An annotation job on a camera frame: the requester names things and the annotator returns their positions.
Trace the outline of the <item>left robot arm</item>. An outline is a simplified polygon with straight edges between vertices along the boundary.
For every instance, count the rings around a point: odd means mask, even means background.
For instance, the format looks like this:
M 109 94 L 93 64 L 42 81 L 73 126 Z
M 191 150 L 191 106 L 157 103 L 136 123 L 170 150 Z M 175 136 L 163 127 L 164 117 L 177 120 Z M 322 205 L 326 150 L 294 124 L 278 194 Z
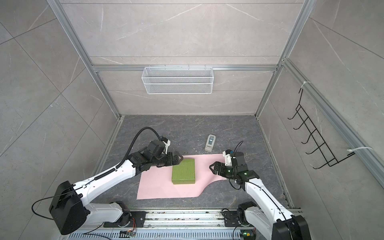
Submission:
M 151 141 L 147 147 L 126 156 L 119 164 L 93 177 L 71 184 L 61 183 L 55 192 L 49 212 L 62 235 L 69 235 L 85 224 L 119 222 L 129 210 L 121 202 L 103 204 L 101 213 L 90 203 L 115 185 L 133 178 L 151 167 L 179 165 L 183 156 L 170 152 L 170 141 Z

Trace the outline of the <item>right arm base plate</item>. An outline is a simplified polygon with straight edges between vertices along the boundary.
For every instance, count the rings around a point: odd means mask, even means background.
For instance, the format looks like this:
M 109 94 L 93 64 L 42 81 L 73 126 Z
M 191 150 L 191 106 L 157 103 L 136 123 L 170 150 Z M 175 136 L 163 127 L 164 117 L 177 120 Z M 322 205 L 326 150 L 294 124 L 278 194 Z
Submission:
M 240 208 L 238 208 L 236 211 L 222 209 L 221 215 L 224 218 L 225 227 L 236 227 L 238 225 L 242 227 L 254 227 L 246 220 L 245 210 Z

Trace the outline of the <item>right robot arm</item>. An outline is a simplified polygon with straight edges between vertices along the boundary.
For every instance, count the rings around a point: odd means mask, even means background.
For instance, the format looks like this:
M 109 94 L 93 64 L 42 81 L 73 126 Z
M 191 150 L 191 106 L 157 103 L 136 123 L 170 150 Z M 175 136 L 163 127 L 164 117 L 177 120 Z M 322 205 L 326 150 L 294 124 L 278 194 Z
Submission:
M 255 171 L 249 170 L 244 154 L 226 150 L 225 162 L 210 165 L 214 175 L 233 180 L 240 189 L 253 198 L 238 206 L 239 223 L 255 227 L 267 240 L 310 240 L 311 234 L 305 218 L 295 216 L 265 187 Z

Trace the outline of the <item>green gift box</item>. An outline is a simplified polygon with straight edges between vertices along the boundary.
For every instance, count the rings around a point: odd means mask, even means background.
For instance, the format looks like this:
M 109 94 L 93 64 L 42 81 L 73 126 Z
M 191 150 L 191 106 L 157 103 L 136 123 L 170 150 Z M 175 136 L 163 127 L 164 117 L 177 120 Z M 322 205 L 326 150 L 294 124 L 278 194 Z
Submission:
M 172 183 L 174 185 L 195 184 L 195 160 L 183 159 L 179 165 L 173 166 Z

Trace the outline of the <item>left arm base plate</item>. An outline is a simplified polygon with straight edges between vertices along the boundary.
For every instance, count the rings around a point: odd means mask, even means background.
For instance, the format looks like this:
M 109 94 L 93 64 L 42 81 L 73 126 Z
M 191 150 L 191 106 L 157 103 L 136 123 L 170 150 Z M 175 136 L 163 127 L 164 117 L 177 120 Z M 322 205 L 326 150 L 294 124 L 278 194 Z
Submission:
M 147 212 L 133 211 L 130 214 L 123 213 L 123 215 L 115 222 L 106 222 L 103 224 L 104 228 L 142 228 L 146 219 Z

